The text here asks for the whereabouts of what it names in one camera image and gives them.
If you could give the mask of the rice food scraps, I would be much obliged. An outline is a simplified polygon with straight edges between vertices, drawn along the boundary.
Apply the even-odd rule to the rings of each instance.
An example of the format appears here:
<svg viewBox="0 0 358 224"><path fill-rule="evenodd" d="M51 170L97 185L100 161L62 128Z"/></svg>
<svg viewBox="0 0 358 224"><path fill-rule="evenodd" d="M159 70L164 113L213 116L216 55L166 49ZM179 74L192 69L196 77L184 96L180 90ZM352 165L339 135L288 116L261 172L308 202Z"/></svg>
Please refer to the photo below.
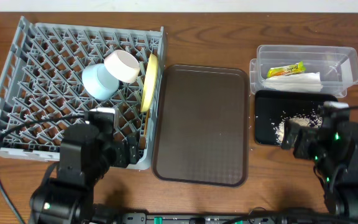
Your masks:
<svg viewBox="0 0 358 224"><path fill-rule="evenodd" d="M296 114L293 116L284 116L282 115L279 119L278 124L273 125L275 142L280 144L283 140L284 136L284 124L285 121L290 120L296 124L299 124L302 127L311 127L311 128L319 128L322 124L322 118L319 117L316 112L313 110L311 114Z"/></svg>

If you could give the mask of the wooden chopstick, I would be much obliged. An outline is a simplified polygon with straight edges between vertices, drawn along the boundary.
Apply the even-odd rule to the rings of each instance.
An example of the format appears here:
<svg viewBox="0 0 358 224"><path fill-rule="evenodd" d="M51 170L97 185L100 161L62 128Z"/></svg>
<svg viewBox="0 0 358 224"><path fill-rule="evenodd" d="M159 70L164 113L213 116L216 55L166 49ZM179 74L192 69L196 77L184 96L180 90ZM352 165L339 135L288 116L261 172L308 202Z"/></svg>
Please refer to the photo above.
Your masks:
<svg viewBox="0 0 358 224"><path fill-rule="evenodd" d="M145 137L146 137L146 135L147 135L147 128L148 128L148 123L149 123L149 117L150 117L150 110L147 111L146 117L145 117L145 125L144 125L144 133L143 133L143 136L145 136Z"/></svg>

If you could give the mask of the light blue bowl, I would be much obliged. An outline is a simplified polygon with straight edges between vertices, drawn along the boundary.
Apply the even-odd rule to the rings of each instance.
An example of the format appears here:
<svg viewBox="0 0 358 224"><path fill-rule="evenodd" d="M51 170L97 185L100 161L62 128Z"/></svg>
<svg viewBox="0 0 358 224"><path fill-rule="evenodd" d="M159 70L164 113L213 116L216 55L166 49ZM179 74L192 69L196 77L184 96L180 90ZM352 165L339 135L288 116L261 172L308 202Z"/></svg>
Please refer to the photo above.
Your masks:
<svg viewBox="0 0 358 224"><path fill-rule="evenodd" d="M103 63L86 67L81 75L85 90L97 100L110 99L119 88L119 80L107 71Z"/></svg>

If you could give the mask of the green orange snack wrapper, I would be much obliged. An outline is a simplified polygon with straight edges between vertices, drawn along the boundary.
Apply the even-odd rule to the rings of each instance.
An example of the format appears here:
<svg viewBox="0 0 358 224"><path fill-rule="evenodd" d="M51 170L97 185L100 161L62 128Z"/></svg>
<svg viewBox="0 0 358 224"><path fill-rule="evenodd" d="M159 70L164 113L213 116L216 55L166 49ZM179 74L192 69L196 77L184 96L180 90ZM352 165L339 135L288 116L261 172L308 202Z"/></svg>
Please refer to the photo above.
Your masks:
<svg viewBox="0 0 358 224"><path fill-rule="evenodd" d="M285 76L293 75L297 73L303 73L306 71L306 67L303 64L303 61L300 61L293 65L286 65L282 67L271 68L267 73L267 78L272 78L276 76Z"/></svg>

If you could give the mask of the yellow round plate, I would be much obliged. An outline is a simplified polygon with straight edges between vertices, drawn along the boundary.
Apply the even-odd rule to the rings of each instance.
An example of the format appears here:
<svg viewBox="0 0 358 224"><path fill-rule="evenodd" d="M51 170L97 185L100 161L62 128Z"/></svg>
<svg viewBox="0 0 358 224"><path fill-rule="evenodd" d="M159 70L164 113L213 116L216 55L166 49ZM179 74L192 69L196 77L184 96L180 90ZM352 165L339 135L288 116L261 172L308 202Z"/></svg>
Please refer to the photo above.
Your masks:
<svg viewBox="0 0 358 224"><path fill-rule="evenodd" d="M144 87L142 92L142 102L140 111L147 112L150 109L152 98L155 90L155 83L158 74L158 58L154 54L150 54L149 62L147 65Z"/></svg>

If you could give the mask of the white pink small bowl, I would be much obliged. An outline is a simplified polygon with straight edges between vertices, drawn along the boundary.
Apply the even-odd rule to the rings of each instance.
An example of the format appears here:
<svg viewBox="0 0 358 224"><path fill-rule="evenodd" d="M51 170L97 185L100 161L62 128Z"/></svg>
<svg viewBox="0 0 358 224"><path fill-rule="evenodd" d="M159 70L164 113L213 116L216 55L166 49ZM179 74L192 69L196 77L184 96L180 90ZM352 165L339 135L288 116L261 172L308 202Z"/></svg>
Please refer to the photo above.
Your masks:
<svg viewBox="0 0 358 224"><path fill-rule="evenodd" d="M125 83L134 83L140 72L137 59L125 50L115 50L104 59L107 71Z"/></svg>

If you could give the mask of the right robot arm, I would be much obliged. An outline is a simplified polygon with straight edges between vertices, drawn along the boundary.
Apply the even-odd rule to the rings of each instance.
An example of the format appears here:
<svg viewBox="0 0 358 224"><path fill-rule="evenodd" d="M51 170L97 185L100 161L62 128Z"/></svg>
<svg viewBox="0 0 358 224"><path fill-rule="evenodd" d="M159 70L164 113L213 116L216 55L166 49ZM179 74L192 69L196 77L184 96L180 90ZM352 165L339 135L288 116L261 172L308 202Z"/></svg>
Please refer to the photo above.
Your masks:
<svg viewBox="0 0 358 224"><path fill-rule="evenodd" d="M330 213L358 218L358 123L327 119L311 128L286 121L281 147L313 161Z"/></svg>

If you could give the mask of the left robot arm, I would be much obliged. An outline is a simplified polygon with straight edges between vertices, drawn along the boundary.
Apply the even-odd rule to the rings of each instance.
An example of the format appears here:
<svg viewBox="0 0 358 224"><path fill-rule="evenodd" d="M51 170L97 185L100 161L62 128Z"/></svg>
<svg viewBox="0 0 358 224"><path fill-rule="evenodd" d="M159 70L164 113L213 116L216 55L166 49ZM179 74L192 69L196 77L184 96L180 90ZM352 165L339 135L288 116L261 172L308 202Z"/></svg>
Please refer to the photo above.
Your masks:
<svg viewBox="0 0 358 224"><path fill-rule="evenodd" d="M60 160L50 165L30 198L29 223L122 223L121 214L94 203L94 186L111 167L139 160L139 133L118 142L92 124L69 127Z"/></svg>

